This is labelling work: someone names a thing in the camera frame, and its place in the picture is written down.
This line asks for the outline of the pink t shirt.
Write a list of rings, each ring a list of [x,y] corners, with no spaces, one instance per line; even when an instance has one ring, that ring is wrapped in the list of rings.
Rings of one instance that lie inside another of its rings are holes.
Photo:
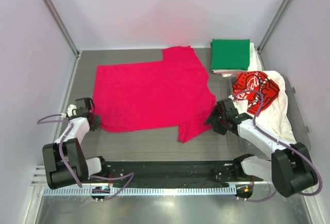
[[[210,129],[206,120],[216,97],[208,80],[190,46],[163,49],[160,61],[100,65],[93,90],[95,113],[108,132],[175,126],[178,140],[185,143]]]

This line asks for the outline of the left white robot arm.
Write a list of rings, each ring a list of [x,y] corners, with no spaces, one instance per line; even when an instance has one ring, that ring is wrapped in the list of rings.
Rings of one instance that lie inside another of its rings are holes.
[[[65,123],[67,127],[54,142],[42,148],[46,181],[50,189],[71,185],[82,187],[90,176],[98,182],[105,182],[110,170],[102,156],[86,159],[81,148],[85,135],[95,131],[101,118],[94,114],[95,104],[92,98],[75,100],[66,112],[46,116],[37,124]]]

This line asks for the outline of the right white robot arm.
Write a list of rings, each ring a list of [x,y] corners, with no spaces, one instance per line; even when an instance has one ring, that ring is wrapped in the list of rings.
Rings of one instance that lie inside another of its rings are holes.
[[[256,176],[271,182],[276,192],[286,198],[294,194],[315,196],[321,192],[322,177],[307,147],[269,133],[257,125],[255,117],[239,113],[232,99],[218,101],[205,123],[218,134],[232,132],[251,142],[267,156],[265,160],[252,154],[236,158],[232,172],[237,180]]]

